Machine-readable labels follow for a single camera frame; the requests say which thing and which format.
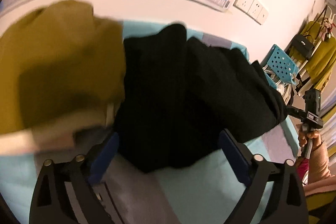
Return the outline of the pink ribbed sleeve forearm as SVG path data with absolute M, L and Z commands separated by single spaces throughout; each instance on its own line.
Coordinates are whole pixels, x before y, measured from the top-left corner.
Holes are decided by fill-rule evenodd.
M 311 152 L 307 182 L 308 184 L 303 187 L 306 197 L 335 192 L 335 176 L 329 170 L 329 157 L 323 143 Z

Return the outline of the right hand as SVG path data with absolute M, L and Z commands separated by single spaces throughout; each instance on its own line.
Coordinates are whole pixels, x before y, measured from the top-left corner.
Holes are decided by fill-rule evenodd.
M 302 124 L 298 124 L 297 129 L 298 129 L 299 146 L 301 148 L 303 148 L 307 144 L 308 140 L 313 141 L 312 151 L 315 151 L 318 147 L 322 145 L 322 138 L 319 131 L 315 130 L 308 133 L 304 133 L 302 129 Z

